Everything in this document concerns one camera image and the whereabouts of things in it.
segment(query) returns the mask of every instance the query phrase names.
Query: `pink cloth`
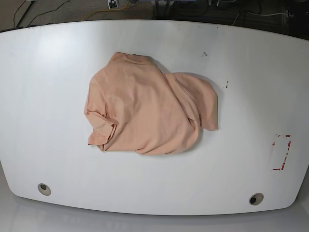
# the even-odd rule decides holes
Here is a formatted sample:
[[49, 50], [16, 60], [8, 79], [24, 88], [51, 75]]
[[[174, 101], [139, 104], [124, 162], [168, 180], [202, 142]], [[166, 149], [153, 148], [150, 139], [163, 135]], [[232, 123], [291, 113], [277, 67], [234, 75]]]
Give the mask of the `pink cloth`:
[[88, 144], [102, 151], [178, 153], [195, 143], [200, 127], [218, 129], [209, 82], [162, 74], [150, 57], [123, 53], [91, 79], [84, 113], [93, 127]]

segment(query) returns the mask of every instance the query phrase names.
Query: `floor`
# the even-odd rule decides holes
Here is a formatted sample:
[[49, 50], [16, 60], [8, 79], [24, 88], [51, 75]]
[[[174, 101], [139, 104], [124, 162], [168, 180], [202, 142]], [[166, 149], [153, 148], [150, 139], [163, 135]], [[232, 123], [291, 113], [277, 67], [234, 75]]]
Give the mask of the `floor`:
[[[24, 0], [0, 0], [0, 30], [13, 27], [13, 15]], [[54, 10], [66, 0], [36, 0], [32, 8], [23, 20], [21, 26], [26, 27], [38, 14]], [[120, 6], [124, 6], [126, 0], [119, 0]], [[15, 21], [18, 22], [29, 1], [19, 9]], [[106, 0], [70, 0], [57, 11], [37, 17], [32, 25], [45, 25], [48, 23], [64, 23], [80, 21], [86, 14], [97, 9], [108, 9]], [[102, 12], [94, 15], [90, 20], [105, 19], [151, 19], [153, 10], [151, 2], [140, 1], [138, 4], [129, 5], [128, 9], [116, 12]]]
[[[13, 27], [13, 15], [24, 0], [0, 0], [0, 30]], [[150, 1], [140, 0], [137, 4], [129, 4], [128, 8], [122, 11], [101, 12], [89, 20], [106, 19], [163, 19], [163, 20], [184, 20], [206, 23], [216, 23], [231, 25], [237, 17], [240, 9], [258, 12], [258, 1], [261, 2], [261, 13], [271, 14], [284, 12], [279, 0], [237, 0], [234, 3], [220, 2], [216, 6], [215, 1], [211, 7], [207, 7], [207, 0], [197, 0], [192, 4], [184, 2], [174, 3], [168, 14], [155, 16], [155, 10]], [[89, 12], [98, 9], [107, 9], [106, 0], [70, 0], [61, 6], [58, 10], [50, 12], [31, 20], [41, 13], [56, 9], [66, 0], [36, 0], [20, 26], [45, 25], [49, 23], [64, 23], [80, 21]], [[126, 0], [119, 0], [120, 7], [125, 6]], [[29, 1], [18, 10], [15, 17], [15, 24], [19, 21], [26, 8], [30, 5]], [[250, 14], [241, 14], [235, 26], [260, 29], [275, 33], [286, 34], [284, 28], [285, 15], [272, 17], [262, 17]]]

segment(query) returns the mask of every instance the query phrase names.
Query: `wire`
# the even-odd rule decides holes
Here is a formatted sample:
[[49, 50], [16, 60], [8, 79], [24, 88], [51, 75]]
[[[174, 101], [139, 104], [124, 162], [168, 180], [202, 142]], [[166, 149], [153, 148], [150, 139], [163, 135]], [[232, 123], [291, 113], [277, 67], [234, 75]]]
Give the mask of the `wire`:
[[251, 13], [249, 11], [247, 11], [248, 14], [251, 14], [251, 15], [258, 15], [258, 16], [275, 16], [275, 15], [286, 15], [286, 13], [274, 13], [274, 14], [254, 14], [254, 13]]
[[50, 12], [53, 12], [53, 11], [56, 11], [56, 10], [58, 10], [61, 6], [63, 6], [64, 4], [66, 4], [66, 3], [69, 2], [69, 1], [70, 1], [70, 0], [65, 1], [64, 3], [62, 3], [60, 6], [58, 6], [56, 9], [54, 9], [54, 10], [52, 10], [52, 11], [48, 11], [48, 12], [45, 12], [45, 13], [42, 13], [42, 14], [38, 14], [37, 16], [35, 16], [35, 17], [30, 21], [30, 23], [28, 24], [27, 27], [29, 27], [29, 25], [33, 22], [33, 20], [34, 20], [36, 17], [38, 17], [38, 16], [40, 16], [40, 15], [44, 15], [44, 14], [50, 13]]
[[220, 2], [233, 3], [233, 2], [236, 2], [236, 1], [237, 1], [237, 0], [231, 0], [231, 1], [218, 0], [218, 1], [217, 1], [217, 6], [219, 6], [219, 3], [220, 3]]
[[89, 14], [87, 14], [84, 18], [82, 18], [82, 21], [85, 21], [85, 19], [88, 19], [90, 18], [91, 16], [97, 14], [97, 13], [100, 13], [100, 12], [107, 12], [107, 11], [121, 11], [121, 10], [124, 10], [125, 8], [127, 8], [129, 4], [129, 0], [126, 2], [126, 5], [123, 7], [123, 8], [119, 8], [119, 9], [106, 9], [106, 10], [97, 10], [97, 11], [93, 11], [93, 12], [90, 12]]
[[14, 14], [14, 17], [13, 17], [13, 28], [15, 27], [15, 15], [16, 15], [16, 13], [17, 13], [17, 11], [20, 9], [20, 7], [22, 6], [22, 5], [24, 5], [24, 3], [26, 2], [26, 0], [24, 0], [24, 2], [17, 8], [17, 10], [15, 11], [15, 14]]

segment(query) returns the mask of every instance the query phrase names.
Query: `electrical outlet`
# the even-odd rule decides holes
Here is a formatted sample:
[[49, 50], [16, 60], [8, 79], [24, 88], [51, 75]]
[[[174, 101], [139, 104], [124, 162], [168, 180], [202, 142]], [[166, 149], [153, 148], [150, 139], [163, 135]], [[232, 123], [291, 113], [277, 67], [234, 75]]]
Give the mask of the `electrical outlet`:
[[107, 0], [108, 8], [118, 8], [119, 6], [119, 1], [118, 0]]

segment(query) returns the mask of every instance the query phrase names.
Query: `table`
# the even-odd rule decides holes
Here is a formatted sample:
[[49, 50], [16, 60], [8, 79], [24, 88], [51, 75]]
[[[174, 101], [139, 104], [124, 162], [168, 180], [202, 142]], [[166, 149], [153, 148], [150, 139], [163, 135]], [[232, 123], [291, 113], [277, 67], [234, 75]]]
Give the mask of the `table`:
[[[204, 130], [196, 147], [178, 155], [88, 146], [88, 84], [114, 52], [151, 56], [164, 73], [210, 81], [219, 130]], [[48, 203], [135, 214], [288, 207], [309, 164], [308, 61], [307, 41], [213, 24], [92, 21], [2, 33], [0, 161], [10, 190]], [[50, 196], [38, 191], [40, 183]], [[256, 193], [264, 199], [251, 205]]]

